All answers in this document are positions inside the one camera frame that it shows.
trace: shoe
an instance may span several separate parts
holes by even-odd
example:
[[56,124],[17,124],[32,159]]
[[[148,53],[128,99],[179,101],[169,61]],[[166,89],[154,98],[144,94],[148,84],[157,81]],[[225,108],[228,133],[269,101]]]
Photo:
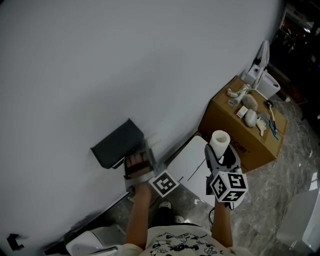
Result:
[[171,203],[170,203],[170,202],[162,202],[162,203],[160,203],[160,205],[159,205],[159,209],[160,209],[161,207],[167,207],[167,208],[171,209]]
[[185,219],[181,216],[174,216],[174,222],[175,223],[185,223]]

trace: cloth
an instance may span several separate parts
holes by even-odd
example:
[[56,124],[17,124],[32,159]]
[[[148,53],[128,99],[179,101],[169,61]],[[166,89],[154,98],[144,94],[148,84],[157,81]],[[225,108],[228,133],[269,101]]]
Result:
[[242,247],[225,248],[211,233],[194,225],[155,226],[148,230],[146,249],[124,244],[114,256],[252,256]]

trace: paper towel roll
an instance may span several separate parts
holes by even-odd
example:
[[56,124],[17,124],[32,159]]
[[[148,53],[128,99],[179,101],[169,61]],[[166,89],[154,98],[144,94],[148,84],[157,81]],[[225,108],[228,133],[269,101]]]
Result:
[[225,131],[216,130],[212,133],[212,137],[209,144],[213,148],[213,151],[218,160],[224,155],[229,143],[230,136]]

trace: cord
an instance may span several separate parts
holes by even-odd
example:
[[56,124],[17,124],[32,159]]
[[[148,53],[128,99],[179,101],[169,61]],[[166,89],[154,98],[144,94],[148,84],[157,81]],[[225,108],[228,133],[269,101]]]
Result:
[[295,123],[295,125],[298,127],[298,128],[300,128],[300,127],[303,127],[305,130],[306,130],[306,133],[308,134],[308,143],[307,143],[307,146],[309,147],[309,150],[310,151],[308,151],[307,150],[307,153],[309,154],[309,158],[311,157],[311,154],[312,154],[312,147],[311,147],[311,140],[310,140],[310,133],[309,133],[309,131],[308,131],[308,129],[304,126],[304,125],[302,125],[302,124],[298,124],[297,123],[297,121],[296,121],[296,109],[295,109],[295,107],[293,107],[293,111],[294,111],[294,123]]
[[228,88],[228,91],[226,94],[230,98],[238,98],[240,96],[240,94],[245,91],[245,89],[249,89],[249,88],[250,88],[249,84],[246,83],[241,87],[241,89],[238,92],[234,92],[230,88]]
[[[308,100],[306,100],[306,101],[304,101],[304,102],[302,102],[302,103],[293,103],[292,101],[277,101],[277,100],[271,100],[271,99],[269,99],[269,101],[278,102],[278,103],[289,103],[289,102],[290,102],[292,105],[301,105],[301,104],[304,104],[304,103],[307,103],[307,102],[308,102]],[[293,119],[294,119],[295,125],[296,125],[298,128],[303,127],[303,128],[306,130],[306,133],[308,134],[308,143],[307,143],[307,146],[308,146],[309,150],[307,149],[306,152],[309,154],[309,158],[310,158],[311,155],[312,155],[312,152],[313,152],[312,147],[311,147],[310,133],[309,133],[308,129],[307,129],[304,125],[297,123],[297,121],[296,121],[296,109],[295,109],[295,107],[293,107],[293,111],[294,111],[294,118],[293,118]]]
[[211,211],[209,212],[209,215],[208,215],[208,219],[209,219],[209,226],[210,226],[210,231],[212,232],[212,226],[213,226],[213,222],[212,222],[212,219],[211,219],[211,217],[210,217],[210,215],[211,215],[211,213],[213,212],[215,210],[215,208],[213,207],[212,209],[211,209]]
[[238,95],[238,94],[240,94],[240,93],[242,93],[242,92],[244,92],[244,91],[255,91],[255,92],[257,92],[258,94],[260,94],[266,101],[268,100],[268,99],[266,98],[266,96],[264,96],[260,91],[258,91],[257,89],[253,89],[253,88],[242,89],[242,90],[237,91],[237,92],[234,92],[234,91],[229,90],[229,91],[227,92],[227,94],[228,94],[228,96],[230,96],[229,93],[232,94],[232,95],[236,95],[236,94]]
[[279,103],[288,103],[288,102],[291,102],[292,105],[301,105],[301,104],[304,104],[304,103],[307,103],[307,102],[308,102],[308,100],[306,100],[306,101],[304,101],[304,102],[302,102],[302,103],[293,103],[292,101],[277,101],[277,100],[271,100],[271,99],[269,99],[269,101],[271,101],[271,102],[279,102]]

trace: white wall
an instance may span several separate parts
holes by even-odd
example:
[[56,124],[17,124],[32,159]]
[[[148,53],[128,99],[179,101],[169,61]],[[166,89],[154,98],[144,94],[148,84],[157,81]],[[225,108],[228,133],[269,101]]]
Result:
[[[162,158],[255,57],[281,0],[5,0],[0,247],[32,255],[124,194],[90,152],[131,118]],[[12,253],[5,238],[23,235]]]

